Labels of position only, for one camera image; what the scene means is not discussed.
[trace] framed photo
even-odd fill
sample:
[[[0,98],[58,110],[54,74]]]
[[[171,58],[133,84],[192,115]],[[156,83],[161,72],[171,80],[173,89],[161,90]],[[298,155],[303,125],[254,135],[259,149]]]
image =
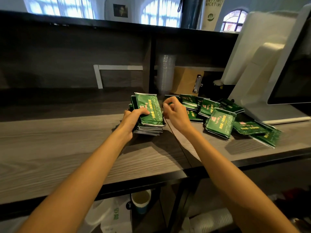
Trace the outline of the framed photo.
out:
[[[114,16],[128,18],[127,6],[114,4]]]

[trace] right hand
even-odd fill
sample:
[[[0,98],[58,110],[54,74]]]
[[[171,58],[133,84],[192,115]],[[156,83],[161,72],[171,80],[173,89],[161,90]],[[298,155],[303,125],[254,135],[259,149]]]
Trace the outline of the right hand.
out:
[[[192,127],[186,107],[183,106],[175,96],[167,98],[163,102],[163,107],[164,117],[169,119],[178,131],[184,133]]]

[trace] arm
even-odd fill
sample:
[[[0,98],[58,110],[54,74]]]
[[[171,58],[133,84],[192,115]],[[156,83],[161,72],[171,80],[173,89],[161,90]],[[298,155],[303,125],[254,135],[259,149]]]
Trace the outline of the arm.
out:
[[[191,125],[176,97],[165,100],[164,115],[193,145],[235,223],[243,232],[298,232],[274,203]]]
[[[132,138],[141,114],[149,112],[144,108],[125,111],[119,127],[32,212],[18,232],[76,232],[113,163]]]

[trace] left hand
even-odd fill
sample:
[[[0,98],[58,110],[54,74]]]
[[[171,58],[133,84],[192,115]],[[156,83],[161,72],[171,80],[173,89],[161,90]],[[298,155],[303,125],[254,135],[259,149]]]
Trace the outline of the left hand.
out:
[[[124,111],[122,122],[117,129],[122,131],[122,133],[126,136],[127,141],[132,139],[132,130],[135,127],[139,116],[142,114],[148,115],[150,112],[146,108],[135,109],[132,112],[128,110]]]

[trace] paper cup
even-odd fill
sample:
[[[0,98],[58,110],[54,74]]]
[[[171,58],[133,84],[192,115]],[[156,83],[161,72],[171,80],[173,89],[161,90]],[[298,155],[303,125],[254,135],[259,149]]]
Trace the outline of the paper cup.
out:
[[[151,190],[144,190],[141,192],[132,193],[132,202],[135,205],[139,214],[147,212],[148,204],[151,200]]]

